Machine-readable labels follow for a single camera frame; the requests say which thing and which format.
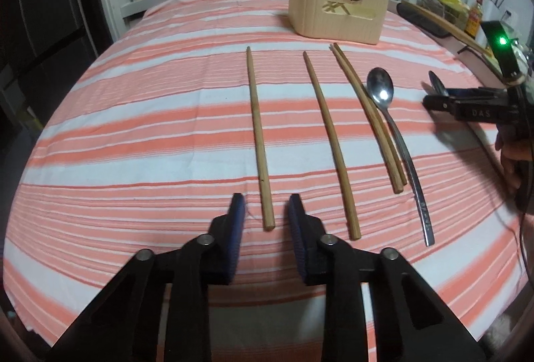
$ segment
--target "spoon handle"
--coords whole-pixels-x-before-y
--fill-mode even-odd
[[[423,188],[419,182],[419,177],[417,176],[416,167],[413,165],[412,157],[408,151],[408,147],[404,142],[404,139],[401,135],[401,132],[397,128],[397,124],[393,121],[391,115],[387,110],[381,109],[384,114],[385,120],[391,125],[393,130],[393,136],[395,137],[395,142],[397,142],[397,147],[399,147],[400,154],[404,157],[406,166],[408,169],[408,177],[412,184],[413,193],[416,197],[417,210],[419,211],[419,217],[421,218],[421,224],[423,225],[423,234],[425,236],[425,244],[427,246],[432,246],[435,243],[434,240],[434,231],[432,230],[431,216],[428,213],[427,202],[423,195]]]

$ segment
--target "metal spoon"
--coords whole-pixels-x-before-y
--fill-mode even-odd
[[[421,183],[417,176],[416,167],[413,165],[412,157],[410,156],[406,143],[402,138],[401,132],[388,112],[388,107],[393,100],[393,91],[393,81],[385,69],[373,68],[369,71],[369,74],[367,75],[367,92],[378,109],[384,114],[385,120],[393,130],[395,142],[406,162],[408,177],[410,178],[410,183],[412,184],[413,192],[416,197],[417,209],[419,211],[419,217],[421,218],[421,224],[423,225],[425,244],[427,246],[432,246],[435,243],[434,231],[432,230],[431,217],[428,213],[427,203],[423,195]]]

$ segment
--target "striped tablecloth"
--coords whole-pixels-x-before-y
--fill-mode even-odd
[[[239,265],[210,289],[215,361],[320,358],[324,288],[295,268],[284,204],[348,239],[336,171],[302,58],[307,50],[340,138],[361,223],[352,245],[394,246],[479,338],[524,284],[516,212],[464,125],[421,106],[432,69],[477,86],[452,54],[388,13],[376,46],[342,43],[360,77],[395,83],[391,114],[414,158],[436,244],[410,186],[394,195],[361,105],[328,49],[296,35],[288,0],[171,0],[113,44],[46,126],[23,174],[5,242],[6,291],[53,344],[137,250],[165,252],[207,230],[234,192],[247,202]],[[246,68],[256,79],[277,227],[263,232]],[[496,130],[484,126],[488,144]],[[372,316],[365,293],[371,359]]]

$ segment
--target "tablecloth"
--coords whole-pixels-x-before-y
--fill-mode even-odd
[[[18,315],[53,344],[133,253],[180,247],[224,214],[247,218],[236,278],[213,287],[214,360],[319,360],[324,287],[296,272],[284,204],[348,239],[340,187],[302,58],[315,67],[340,139],[361,224],[354,247],[394,246],[479,338],[524,284],[517,213],[466,127],[427,113],[433,70],[479,82],[453,55],[388,13],[380,43],[342,42],[363,81],[391,74],[391,107],[434,226],[425,247],[408,185],[391,190],[373,132],[330,41],[297,35],[288,0],[170,0],[149,10],[82,76],[31,154],[13,202],[4,281]],[[254,54],[276,229],[262,230],[245,49]],[[488,148],[494,126],[480,131]],[[372,312],[364,292],[375,359]]]

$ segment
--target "utensil holder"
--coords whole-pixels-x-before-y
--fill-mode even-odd
[[[289,0],[289,21],[303,36],[377,44],[389,0]]]

